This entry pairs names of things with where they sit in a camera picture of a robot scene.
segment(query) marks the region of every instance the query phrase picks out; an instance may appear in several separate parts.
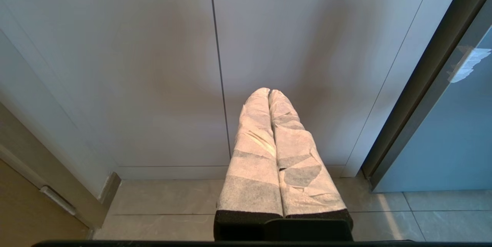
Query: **baseboard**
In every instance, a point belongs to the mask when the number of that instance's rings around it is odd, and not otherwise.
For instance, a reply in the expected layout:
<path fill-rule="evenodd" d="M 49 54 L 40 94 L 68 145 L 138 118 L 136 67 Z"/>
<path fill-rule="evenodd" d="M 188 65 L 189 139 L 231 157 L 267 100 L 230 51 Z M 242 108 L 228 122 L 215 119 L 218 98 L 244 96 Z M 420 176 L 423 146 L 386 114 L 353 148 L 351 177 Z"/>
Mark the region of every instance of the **baseboard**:
<path fill-rule="evenodd" d="M 94 228 L 90 228 L 87 231 L 86 240 L 92 240 L 93 237 L 94 237 L 94 233 L 95 233 L 95 229 Z"/>
<path fill-rule="evenodd" d="M 228 166 L 118 167 L 122 179 L 225 179 Z"/>
<path fill-rule="evenodd" d="M 118 191 L 118 187 L 120 186 L 121 178 L 116 174 L 116 172 L 111 173 L 108 178 L 108 181 L 104 185 L 102 189 L 101 197 L 99 198 L 102 206 L 109 210 L 113 199 L 115 198 L 116 191 Z"/>

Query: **grey floor tile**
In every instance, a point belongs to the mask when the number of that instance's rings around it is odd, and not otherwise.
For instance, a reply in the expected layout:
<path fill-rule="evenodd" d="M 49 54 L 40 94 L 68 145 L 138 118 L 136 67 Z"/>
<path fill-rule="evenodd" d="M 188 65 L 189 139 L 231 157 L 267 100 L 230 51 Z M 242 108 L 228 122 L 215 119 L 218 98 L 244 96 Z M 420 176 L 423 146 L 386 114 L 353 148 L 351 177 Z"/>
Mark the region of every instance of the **grey floor tile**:
<path fill-rule="evenodd" d="M 123 181 L 109 214 L 215 214 L 223 180 Z"/>
<path fill-rule="evenodd" d="M 95 240 L 214 240 L 214 215 L 107 216 Z"/>
<path fill-rule="evenodd" d="M 492 210 L 492 191 L 405 192 L 413 211 Z"/>
<path fill-rule="evenodd" d="M 371 193 L 362 173 L 356 177 L 333 179 L 350 212 L 409 211 L 403 193 Z"/>
<path fill-rule="evenodd" d="M 424 241 L 412 212 L 352 212 L 355 241 Z"/>
<path fill-rule="evenodd" d="M 413 212 L 427 241 L 492 242 L 492 212 Z"/>
<path fill-rule="evenodd" d="M 332 178 L 338 178 L 341 176 L 341 173 L 343 172 L 343 168 L 345 165 L 325 165 L 326 170 L 328 170 L 328 173 L 330 173 L 330 176 Z"/>

